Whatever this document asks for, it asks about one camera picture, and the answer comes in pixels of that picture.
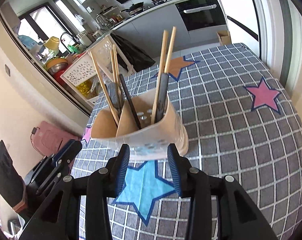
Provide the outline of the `long wooden chopstick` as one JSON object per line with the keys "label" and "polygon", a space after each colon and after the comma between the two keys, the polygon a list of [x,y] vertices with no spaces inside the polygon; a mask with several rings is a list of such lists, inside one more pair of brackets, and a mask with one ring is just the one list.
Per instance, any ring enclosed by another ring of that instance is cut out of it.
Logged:
{"label": "long wooden chopstick", "polygon": [[113,117],[113,119],[114,119],[114,121],[115,121],[116,126],[118,126],[118,124],[119,124],[118,113],[117,113],[115,107],[114,107],[113,104],[112,104],[111,98],[110,98],[110,96],[109,96],[109,93],[108,93],[107,88],[106,88],[106,86],[105,86],[105,83],[104,83],[104,81],[103,81],[102,75],[101,75],[101,73],[100,73],[100,71],[99,71],[99,67],[98,67],[97,61],[96,61],[96,59],[95,59],[95,56],[93,55],[93,53],[92,53],[91,51],[89,52],[89,55],[90,55],[90,57],[92,58],[92,61],[93,61],[93,64],[94,64],[94,67],[95,67],[95,70],[96,70],[96,73],[97,73],[97,76],[98,76],[98,80],[99,80],[99,82],[100,82],[100,84],[101,84],[103,93],[104,93],[105,98],[106,98],[106,100],[107,100],[107,103],[108,103],[108,105],[109,105],[109,109],[110,109],[110,111],[111,111],[112,117]]}

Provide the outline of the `dotted wooden chopstick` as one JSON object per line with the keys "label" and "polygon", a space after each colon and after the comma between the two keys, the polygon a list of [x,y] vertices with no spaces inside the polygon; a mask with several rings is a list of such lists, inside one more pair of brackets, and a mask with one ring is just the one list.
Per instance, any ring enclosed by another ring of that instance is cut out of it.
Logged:
{"label": "dotted wooden chopstick", "polygon": [[116,81],[116,74],[115,74],[115,68],[114,68],[114,53],[113,53],[113,49],[110,50],[110,57],[111,57],[111,67],[112,67],[112,75],[113,75],[113,79],[114,79],[114,96],[112,97],[114,99],[114,107],[120,111],[121,107],[120,107],[120,101],[119,101],[119,94],[118,94],[118,86],[117,86],[117,81]]}

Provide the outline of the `plain wooden chopstick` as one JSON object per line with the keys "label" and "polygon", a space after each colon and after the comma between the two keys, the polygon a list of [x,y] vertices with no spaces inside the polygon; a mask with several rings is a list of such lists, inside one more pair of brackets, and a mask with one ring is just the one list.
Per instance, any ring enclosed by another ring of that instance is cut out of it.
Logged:
{"label": "plain wooden chopstick", "polygon": [[160,54],[160,62],[159,62],[159,71],[158,71],[156,90],[155,90],[155,96],[154,96],[154,103],[153,103],[152,114],[151,114],[151,124],[152,125],[155,123],[155,118],[156,118],[161,74],[163,72],[164,65],[165,65],[165,60],[166,60],[167,40],[168,40],[168,31],[164,30],[163,31],[163,36],[162,36],[162,46],[161,46],[161,54]]}
{"label": "plain wooden chopstick", "polygon": [[176,36],[176,26],[173,26],[172,33],[171,33],[171,39],[170,39],[170,43],[169,43],[169,48],[168,48],[168,53],[167,53],[167,59],[166,59],[165,68],[164,68],[164,73],[166,73],[166,74],[169,73],[169,67],[170,67],[171,59],[172,59],[175,36]]}

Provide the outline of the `black handled dark spoon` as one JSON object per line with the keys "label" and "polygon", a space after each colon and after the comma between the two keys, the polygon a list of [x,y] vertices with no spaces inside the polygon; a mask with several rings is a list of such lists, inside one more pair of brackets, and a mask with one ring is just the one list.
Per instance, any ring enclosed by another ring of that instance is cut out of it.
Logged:
{"label": "black handled dark spoon", "polygon": [[134,107],[134,104],[133,104],[133,102],[132,102],[131,96],[130,96],[129,91],[128,91],[128,89],[127,89],[127,85],[126,85],[126,82],[125,82],[125,80],[124,80],[123,75],[120,74],[120,75],[119,75],[119,78],[120,78],[120,82],[121,82],[123,91],[124,91],[124,93],[125,93],[125,95],[126,95],[127,102],[129,103],[131,112],[132,112],[132,114],[133,114],[133,118],[134,118],[134,120],[135,120],[135,123],[136,123],[138,129],[141,129],[141,124],[140,124],[140,121],[139,121],[139,119],[138,119],[137,112],[136,112],[136,110],[135,110],[135,107]]}

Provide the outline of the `pink plastic stool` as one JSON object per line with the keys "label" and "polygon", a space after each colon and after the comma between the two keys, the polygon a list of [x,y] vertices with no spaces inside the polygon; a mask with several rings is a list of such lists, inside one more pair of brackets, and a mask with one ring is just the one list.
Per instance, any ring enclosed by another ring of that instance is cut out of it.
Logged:
{"label": "pink plastic stool", "polygon": [[56,128],[48,122],[42,121],[31,132],[32,146],[43,156],[57,153],[69,140],[79,140],[79,137]]}

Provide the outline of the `beige perforated storage cart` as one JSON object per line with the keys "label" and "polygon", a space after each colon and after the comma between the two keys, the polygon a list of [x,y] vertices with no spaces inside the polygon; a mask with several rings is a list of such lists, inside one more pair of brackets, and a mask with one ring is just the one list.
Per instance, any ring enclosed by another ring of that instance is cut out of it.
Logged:
{"label": "beige perforated storage cart", "polygon": [[113,74],[108,66],[111,64],[110,50],[115,44],[116,42],[111,35],[105,35],[96,41],[80,58],[76,59],[61,76],[62,80],[91,107],[94,107],[97,96],[84,96],[77,87],[97,75],[92,57],[95,58],[101,72],[113,81]]}

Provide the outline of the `beige utensil holder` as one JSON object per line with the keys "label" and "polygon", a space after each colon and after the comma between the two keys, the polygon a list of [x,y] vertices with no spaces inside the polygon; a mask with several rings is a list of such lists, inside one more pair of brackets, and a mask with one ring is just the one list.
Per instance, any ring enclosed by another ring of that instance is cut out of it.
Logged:
{"label": "beige utensil holder", "polygon": [[188,134],[180,115],[169,99],[166,99],[165,113],[161,121],[151,124],[155,89],[132,97],[141,128],[134,120],[128,102],[124,103],[118,125],[110,108],[101,109],[88,131],[91,139],[101,145],[118,151],[122,144],[130,146],[130,160],[147,161],[165,159],[167,147],[174,143],[180,155],[188,152]]}

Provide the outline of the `grey checked tablecloth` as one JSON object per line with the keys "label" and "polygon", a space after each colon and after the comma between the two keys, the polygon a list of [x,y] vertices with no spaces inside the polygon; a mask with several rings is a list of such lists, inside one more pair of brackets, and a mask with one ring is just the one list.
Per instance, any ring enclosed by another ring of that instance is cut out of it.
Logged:
{"label": "grey checked tablecloth", "polygon": [[[270,70],[243,43],[213,47],[185,56],[196,63],[170,77],[168,95],[182,118],[192,166],[215,177],[232,175],[247,191],[278,239],[290,239],[302,222],[302,121]],[[278,111],[252,108],[264,78],[279,91]],[[85,139],[71,175],[90,175],[115,151]],[[156,200],[148,225],[133,206],[108,200],[113,239],[184,239],[189,200],[176,194]]]}

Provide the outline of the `black wok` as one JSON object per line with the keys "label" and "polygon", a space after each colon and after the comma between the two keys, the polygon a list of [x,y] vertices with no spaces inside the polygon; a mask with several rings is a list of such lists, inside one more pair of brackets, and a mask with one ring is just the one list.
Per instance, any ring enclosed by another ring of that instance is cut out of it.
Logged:
{"label": "black wok", "polygon": [[129,8],[121,10],[121,12],[127,12],[129,15],[135,15],[144,10],[144,3],[132,4]]}

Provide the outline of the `black built-in oven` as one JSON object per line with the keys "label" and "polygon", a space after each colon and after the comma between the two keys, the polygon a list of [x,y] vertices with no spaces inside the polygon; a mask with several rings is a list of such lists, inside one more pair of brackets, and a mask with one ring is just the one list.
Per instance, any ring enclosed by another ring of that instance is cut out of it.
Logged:
{"label": "black built-in oven", "polygon": [[175,6],[188,31],[226,24],[218,0],[187,0]]}

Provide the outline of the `white refrigerator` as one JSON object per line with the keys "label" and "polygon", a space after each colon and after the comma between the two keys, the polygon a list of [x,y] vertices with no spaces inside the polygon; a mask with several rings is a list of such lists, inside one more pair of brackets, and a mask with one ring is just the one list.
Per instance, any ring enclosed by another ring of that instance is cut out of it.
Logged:
{"label": "white refrigerator", "polygon": [[259,29],[253,0],[220,0],[233,43],[259,54]]}

